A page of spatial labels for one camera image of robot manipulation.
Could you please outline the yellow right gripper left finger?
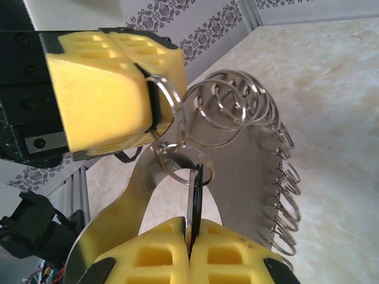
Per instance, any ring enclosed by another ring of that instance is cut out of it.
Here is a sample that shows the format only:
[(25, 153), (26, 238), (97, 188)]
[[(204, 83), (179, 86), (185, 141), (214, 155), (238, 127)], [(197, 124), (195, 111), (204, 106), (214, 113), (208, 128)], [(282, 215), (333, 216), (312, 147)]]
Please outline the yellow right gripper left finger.
[(84, 273), (85, 283), (189, 283), (184, 218), (174, 217), (106, 251)]

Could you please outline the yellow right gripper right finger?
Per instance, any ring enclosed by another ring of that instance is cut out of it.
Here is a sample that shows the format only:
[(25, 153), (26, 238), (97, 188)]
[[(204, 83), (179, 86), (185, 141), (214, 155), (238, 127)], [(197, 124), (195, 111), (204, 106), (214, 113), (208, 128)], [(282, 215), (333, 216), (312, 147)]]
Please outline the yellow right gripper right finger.
[(189, 283), (299, 283), (284, 259), (259, 243), (201, 220), (189, 261)]

